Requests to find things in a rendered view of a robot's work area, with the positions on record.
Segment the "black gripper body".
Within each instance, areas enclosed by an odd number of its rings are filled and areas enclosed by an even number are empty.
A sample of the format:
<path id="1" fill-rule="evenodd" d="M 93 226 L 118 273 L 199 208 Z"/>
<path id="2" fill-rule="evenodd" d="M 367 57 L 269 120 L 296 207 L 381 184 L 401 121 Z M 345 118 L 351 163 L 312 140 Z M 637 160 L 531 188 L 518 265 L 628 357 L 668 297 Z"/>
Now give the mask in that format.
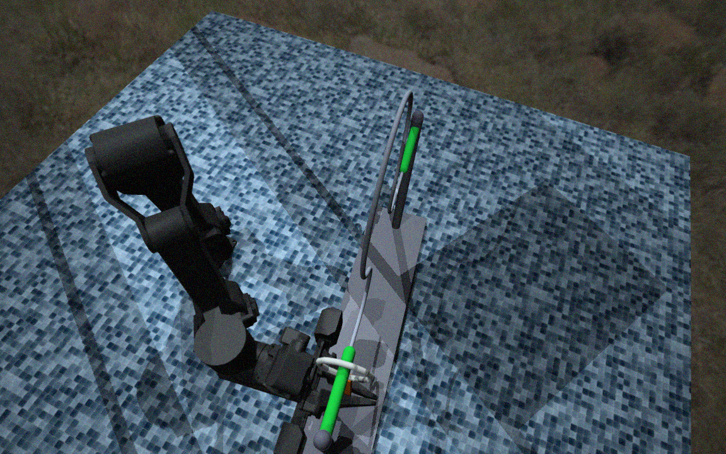
<path id="1" fill-rule="evenodd" d="M 308 416 L 313 416 L 316 401 L 319 397 L 317 387 L 320 377 L 326 378 L 326 373 L 319 367 L 315 361 L 319 358 L 331 358 L 328 353 L 329 349 L 337 344 L 339 334 L 343 323 L 342 311 L 337 308 L 325 308 L 321 311 L 319 322 L 315 327 L 314 338 L 317 343 L 313 354 L 313 362 L 311 367 L 306 370 L 302 388 L 299 395 L 291 395 L 290 399 L 297 402 L 291 423 L 283 422 L 280 428 L 279 437 L 275 446 L 274 454 L 303 454 L 306 444 L 306 435 L 304 427 Z M 266 345 L 256 362 L 253 371 L 253 379 L 251 379 L 251 387 L 264 393 L 277 395 L 272 393 L 265 385 L 255 380 L 258 370 L 267 371 L 273 360 L 271 354 L 267 354 L 270 345 Z M 312 371 L 313 369 L 313 371 Z M 312 373 L 311 373 L 312 371 Z M 310 376 L 311 375 L 311 376 Z M 285 397 L 282 397 L 284 399 Z"/>

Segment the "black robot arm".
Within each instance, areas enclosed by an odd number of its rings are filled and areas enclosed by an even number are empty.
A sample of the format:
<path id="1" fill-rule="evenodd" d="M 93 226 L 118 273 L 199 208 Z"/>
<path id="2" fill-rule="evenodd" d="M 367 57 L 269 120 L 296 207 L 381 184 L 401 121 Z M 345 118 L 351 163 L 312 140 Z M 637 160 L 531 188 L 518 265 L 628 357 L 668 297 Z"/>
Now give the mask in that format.
<path id="1" fill-rule="evenodd" d="M 194 197 L 194 172 L 174 126 L 154 115 L 91 133 L 89 140 L 84 157 L 103 198 L 133 219 L 147 249 L 159 253 L 192 298 L 194 352 L 219 378 L 253 388 L 256 362 L 268 345 L 247 330 L 260 316 L 258 306 L 220 274 L 237 241 L 226 236 L 231 222 L 224 211 Z M 146 195 L 161 212 L 145 218 L 118 192 Z M 309 341 L 285 327 L 283 345 L 270 345 L 274 358 L 255 380 L 285 399 L 299 395 L 313 362 L 305 351 Z"/>

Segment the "white hoop with orange handle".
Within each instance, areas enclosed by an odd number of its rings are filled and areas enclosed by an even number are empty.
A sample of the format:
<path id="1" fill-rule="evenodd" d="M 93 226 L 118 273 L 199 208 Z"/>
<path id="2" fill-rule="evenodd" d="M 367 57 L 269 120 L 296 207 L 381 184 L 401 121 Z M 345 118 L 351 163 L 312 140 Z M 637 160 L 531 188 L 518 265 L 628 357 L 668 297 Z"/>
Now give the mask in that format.
<path id="1" fill-rule="evenodd" d="M 359 382 L 361 384 L 374 383 L 374 379 L 375 379 L 374 374 L 372 374 L 370 371 L 368 371 L 367 369 L 365 369 L 363 367 L 359 367 L 356 364 L 351 364 L 350 362 L 346 362 L 345 360 L 340 360 L 340 359 L 335 359 L 335 358 L 319 358 L 315 361 L 315 363 L 317 364 L 317 367 L 319 367 L 320 369 L 325 371 L 325 373 L 330 373 L 331 375 L 334 375 L 334 376 L 337 374 L 338 370 L 328 367 L 325 364 L 331 364 L 331 365 L 335 365 L 335 366 L 339 366 L 339 367 L 343 367 L 343 368 L 347 368 L 347 369 L 352 369 L 356 373 L 360 373 L 360 374 L 366 376 L 366 377 L 361 377 L 361 376 L 354 376 L 354 375 L 350 374 L 348 381 L 347 381 L 347 386 L 345 388 L 345 394 L 351 395 L 353 381 Z"/>

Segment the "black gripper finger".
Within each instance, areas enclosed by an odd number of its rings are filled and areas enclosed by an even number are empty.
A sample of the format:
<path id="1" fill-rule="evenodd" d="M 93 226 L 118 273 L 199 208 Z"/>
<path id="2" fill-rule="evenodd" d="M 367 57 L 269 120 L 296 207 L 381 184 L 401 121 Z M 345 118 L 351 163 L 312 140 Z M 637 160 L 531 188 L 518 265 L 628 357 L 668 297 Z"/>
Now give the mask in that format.
<path id="1" fill-rule="evenodd" d="M 337 358 L 337 355 L 333 352 L 331 354 L 331 358 L 335 358 L 336 359 Z M 339 369 L 339 366 L 335 366 L 335 365 L 331 365 L 331 364 L 329 364 L 328 367 L 331 367 L 331 368 L 333 368 L 335 370 L 338 370 Z M 334 384 L 334 381 L 335 381 L 335 376 L 334 375 L 331 375 L 330 373 L 326 373 L 325 375 L 326 375 L 326 382 L 328 384 L 333 385 Z M 366 399 L 374 399 L 374 400 L 377 400 L 377 395 L 376 394 L 371 393 L 371 391 L 367 390 L 364 386 L 362 386 L 358 382 L 354 382 L 354 381 L 352 382 L 352 393 L 355 393 L 357 395 L 363 396 Z"/>
<path id="2" fill-rule="evenodd" d="M 322 412 L 326 410 L 326 405 L 328 404 L 330 394 L 331 392 L 328 390 L 320 390 L 319 397 L 316 401 L 313 412 L 315 419 L 320 419 Z M 365 399 L 365 397 L 358 397 L 355 395 L 344 394 L 343 399 L 341 400 L 340 408 L 372 405 L 376 405 L 375 400 Z"/>

